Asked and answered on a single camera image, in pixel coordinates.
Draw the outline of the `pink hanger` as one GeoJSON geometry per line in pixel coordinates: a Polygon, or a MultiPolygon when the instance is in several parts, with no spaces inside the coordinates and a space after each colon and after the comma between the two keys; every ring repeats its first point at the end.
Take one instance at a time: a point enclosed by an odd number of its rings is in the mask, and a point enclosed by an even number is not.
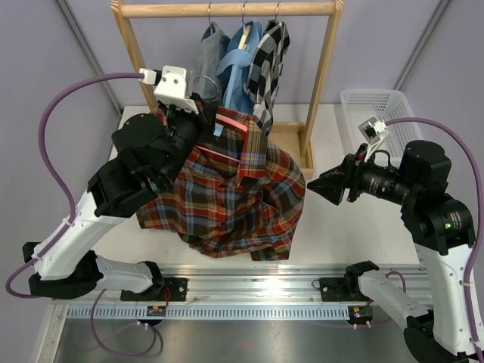
{"type": "MultiPolygon", "coordinates": [[[[217,84],[216,81],[214,81],[212,78],[210,78],[208,76],[202,75],[202,76],[195,76],[194,77],[194,84],[198,83],[200,79],[205,79],[206,81],[210,82],[213,85],[213,87],[215,88],[214,95],[215,96],[218,95],[219,87],[218,87],[218,84],[217,84]]],[[[233,120],[229,117],[223,116],[219,113],[216,114],[215,121],[216,122],[214,124],[213,134],[216,137],[219,137],[222,134],[222,131],[226,127],[236,129],[236,130],[238,130],[239,132],[242,132],[242,133],[247,133],[247,127],[245,125],[242,125],[241,123],[238,123],[235,120],[233,120]]],[[[197,148],[200,149],[200,150],[203,150],[203,151],[205,151],[209,154],[213,154],[213,155],[216,155],[218,157],[229,160],[231,162],[235,162],[235,163],[240,162],[239,159],[237,159],[237,158],[231,157],[231,156],[223,154],[223,153],[219,153],[219,152],[214,151],[214,150],[212,150],[208,147],[203,146],[202,144],[198,144],[197,148]]]]}

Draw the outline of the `red plaid shirt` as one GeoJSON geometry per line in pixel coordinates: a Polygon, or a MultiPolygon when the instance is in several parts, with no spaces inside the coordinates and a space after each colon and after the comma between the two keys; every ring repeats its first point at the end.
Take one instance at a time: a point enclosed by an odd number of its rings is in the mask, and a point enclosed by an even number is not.
{"type": "Polygon", "coordinates": [[[303,212],[303,173],[251,116],[218,113],[247,131],[226,126],[205,150],[195,147],[172,188],[137,212],[138,223],[174,232],[211,258],[287,260],[303,212]]]}

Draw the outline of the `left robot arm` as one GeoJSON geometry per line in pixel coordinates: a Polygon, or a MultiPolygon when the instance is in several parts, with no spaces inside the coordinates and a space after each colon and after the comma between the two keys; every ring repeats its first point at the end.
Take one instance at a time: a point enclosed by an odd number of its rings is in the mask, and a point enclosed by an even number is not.
{"type": "Polygon", "coordinates": [[[162,105],[165,112],[138,113],[112,134],[117,155],[88,181],[66,220],[44,242],[23,245],[33,296],[76,299],[94,290],[118,290],[128,301],[154,301],[165,281],[155,262],[135,264],[99,256],[93,246],[140,208],[171,190],[194,146],[213,135],[218,101],[192,98],[195,110],[162,105]]]}

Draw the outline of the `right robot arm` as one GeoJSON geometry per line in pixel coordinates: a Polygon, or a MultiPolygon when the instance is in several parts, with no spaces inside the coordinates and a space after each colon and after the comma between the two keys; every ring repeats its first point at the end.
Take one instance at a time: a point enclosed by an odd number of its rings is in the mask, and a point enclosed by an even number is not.
{"type": "Polygon", "coordinates": [[[308,189],[338,205],[362,194],[400,206],[401,218],[427,271],[432,306],[413,300],[373,262],[346,268],[336,286],[321,279],[321,295],[342,293],[378,304],[400,327],[419,362],[469,362],[483,350],[472,338],[464,297],[464,269],[476,244],[469,209],[446,189],[451,161],[431,141],[412,141],[399,167],[377,165],[361,145],[309,182],[308,189]]]}

